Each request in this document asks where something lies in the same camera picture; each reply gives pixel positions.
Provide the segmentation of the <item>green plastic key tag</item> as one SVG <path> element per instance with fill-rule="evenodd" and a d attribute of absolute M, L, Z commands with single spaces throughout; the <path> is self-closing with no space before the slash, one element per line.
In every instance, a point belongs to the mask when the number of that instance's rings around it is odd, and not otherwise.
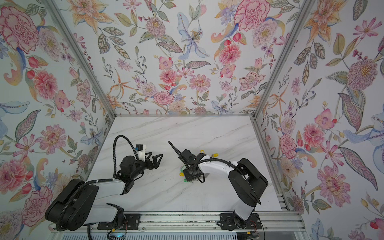
<path fill-rule="evenodd" d="M 194 176 L 191 175 L 185 167 L 181 168 L 180 176 L 184 178 L 184 182 L 186 183 L 191 183 L 195 180 Z"/>

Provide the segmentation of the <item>yellow plastic key tag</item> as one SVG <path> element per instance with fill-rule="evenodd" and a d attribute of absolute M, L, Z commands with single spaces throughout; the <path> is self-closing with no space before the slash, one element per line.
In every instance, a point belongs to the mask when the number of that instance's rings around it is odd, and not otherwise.
<path fill-rule="evenodd" d="M 210 155 L 210 158 L 217 158 L 218 156 L 219 156 L 219 154 L 215 153 L 215 154 Z"/>

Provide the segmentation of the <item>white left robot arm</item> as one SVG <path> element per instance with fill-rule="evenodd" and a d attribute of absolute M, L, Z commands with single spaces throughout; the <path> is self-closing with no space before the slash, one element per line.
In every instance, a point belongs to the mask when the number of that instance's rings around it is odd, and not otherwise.
<path fill-rule="evenodd" d="M 134 156 L 124 157 L 113 178 L 88 182 L 71 180 L 46 210 L 46 220 L 54 223 L 59 232 L 93 224 L 113 229 L 123 226 L 127 220 L 124 208 L 107 199 L 127 194 L 146 170 L 160 166 L 163 155 L 147 153 L 144 157 L 143 161 Z"/>

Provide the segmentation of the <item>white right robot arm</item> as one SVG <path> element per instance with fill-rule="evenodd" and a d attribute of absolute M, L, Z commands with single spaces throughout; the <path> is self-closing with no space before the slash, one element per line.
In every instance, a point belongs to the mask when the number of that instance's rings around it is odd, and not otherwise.
<path fill-rule="evenodd" d="M 212 158 L 205 153 L 193 155 L 191 151 L 176 150 L 179 160 L 184 164 L 185 179 L 204 183 L 206 175 L 226 176 L 234 188 L 240 202 L 234 210 L 234 221 L 245 225 L 257 205 L 261 205 L 261 196 L 269 185 L 264 175 L 248 160 L 242 158 L 232 163 L 223 159 Z"/>

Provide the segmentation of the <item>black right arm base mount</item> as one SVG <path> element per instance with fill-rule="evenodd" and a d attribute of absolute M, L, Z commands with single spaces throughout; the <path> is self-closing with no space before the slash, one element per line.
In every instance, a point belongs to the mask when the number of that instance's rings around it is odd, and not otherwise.
<path fill-rule="evenodd" d="M 247 220 L 243 220 L 235 213 L 220 214 L 216 223 L 222 230 L 261 230 L 262 223 L 258 214 L 251 214 Z"/>

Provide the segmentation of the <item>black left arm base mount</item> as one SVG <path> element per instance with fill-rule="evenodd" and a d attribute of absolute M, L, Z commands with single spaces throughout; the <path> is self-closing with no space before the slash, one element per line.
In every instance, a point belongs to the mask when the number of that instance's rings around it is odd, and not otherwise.
<path fill-rule="evenodd" d="M 124 214 L 123 216 L 117 216 L 110 223 L 99 223 L 97 230 L 138 230 L 140 224 L 141 214 Z"/>

